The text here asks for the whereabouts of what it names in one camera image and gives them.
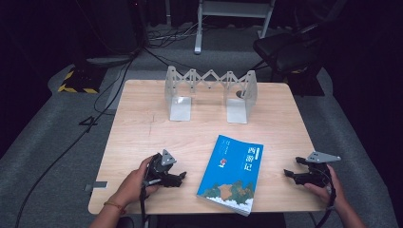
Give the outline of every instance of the wrist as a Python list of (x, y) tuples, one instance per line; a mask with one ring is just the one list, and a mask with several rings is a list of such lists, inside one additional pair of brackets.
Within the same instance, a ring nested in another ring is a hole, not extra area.
[(116, 211), (119, 211), (120, 215), (124, 215), (126, 213), (125, 208), (122, 205), (119, 205), (118, 203), (116, 203), (114, 201), (108, 200), (108, 201), (104, 202), (104, 207), (105, 206), (108, 206), (109, 208), (114, 207), (113, 209)]
[(129, 204), (129, 202), (125, 199), (123, 199), (122, 197), (119, 197), (118, 195), (113, 194), (107, 201), (111, 201), (114, 202), (120, 206), (122, 206), (123, 208), (126, 208), (127, 205)]
[(342, 213), (349, 208), (350, 204), (345, 199), (338, 199), (335, 200), (335, 208), (338, 213)]

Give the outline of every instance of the finger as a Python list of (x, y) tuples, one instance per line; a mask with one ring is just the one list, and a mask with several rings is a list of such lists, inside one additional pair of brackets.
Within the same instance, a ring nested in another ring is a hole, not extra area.
[(323, 197), (326, 197), (326, 195), (327, 195), (327, 190), (326, 189), (318, 187), (318, 186), (316, 186), (314, 184), (305, 183), (303, 186), (305, 188), (307, 188), (309, 191), (311, 191), (312, 193), (314, 193), (315, 195), (323, 196)]
[(140, 172), (139, 174), (140, 174), (141, 176), (144, 176), (145, 170), (146, 170), (148, 164), (151, 162), (152, 158), (153, 158), (153, 156), (150, 156), (150, 157), (144, 159), (144, 160), (142, 161), (142, 163), (140, 164), (140, 167), (139, 167), (139, 171), (138, 171), (138, 172)]
[(327, 166), (329, 168), (330, 175), (332, 175), (332, 177), (336, 177), (335, 169), (330, 164), (328, 164)]
[(145, 188), (146, 194), (149, 196), (155, 192), (157, 192), (157, 190), (160, 189), (160, 185), (151, 185)]

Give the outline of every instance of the blue book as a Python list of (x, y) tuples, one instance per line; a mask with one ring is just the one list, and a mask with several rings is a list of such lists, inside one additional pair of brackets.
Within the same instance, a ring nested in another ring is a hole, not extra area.
[(197, 196), (249, 216), (263, 145), (219, 135)]

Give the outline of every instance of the white metal frame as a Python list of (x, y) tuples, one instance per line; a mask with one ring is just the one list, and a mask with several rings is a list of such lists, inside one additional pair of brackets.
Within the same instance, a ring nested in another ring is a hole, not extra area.
[[(210, 76), (216, 80), (205, 81)], [(227, 122), (235, 124), (247, 124), (249, 114), (258, 98), (258, 83), (254, 70), (248, 71), (238, 79), (232, 71), (227, 71), (220, 77), (212, 69), (202, 76), (195, 69), (190, 69), (182, 76), (176, 68), (169, 66), (166, 72), (164, 95), (170, 121), (190, 121), (192, 99), (178, 95), (179, 85), (187, 85), (191, 93), (196, 92), (197, 85), (204, 85), (207, 88), (217, 85), (224, 87), (223, 99), (227, 110)], [(240, 92), (239, 97), (231, 96), (230, 92), (234, 90)]]
[(202, 17), (204, 15), (214, 16), (238, 16), (265, 18), (263, 30), (258, 32), (259, 38), (266, 36), (270, 18), (272, 17), (273, 7), (276, 0), (270, 3), (239, 3), (239, 2), (214, 2), (199, 1), (198, 9), (198, 32), (196, 34), (195, 54), (202, 53)]

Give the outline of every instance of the black chair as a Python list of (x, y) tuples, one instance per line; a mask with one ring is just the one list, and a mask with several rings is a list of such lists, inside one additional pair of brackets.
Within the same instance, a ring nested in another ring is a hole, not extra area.
[(325, 46), (327, 37), (339, 28), (340, 20), (315, 23), (297, 32), (280, 34), (256, 40), (253, 49), (261, 61), (251, 68), (272, 68), (270, 82), (276, 75), (284, 79), (288, 74), (304, 73), (304, 90), (321, 69), (329, 46)]

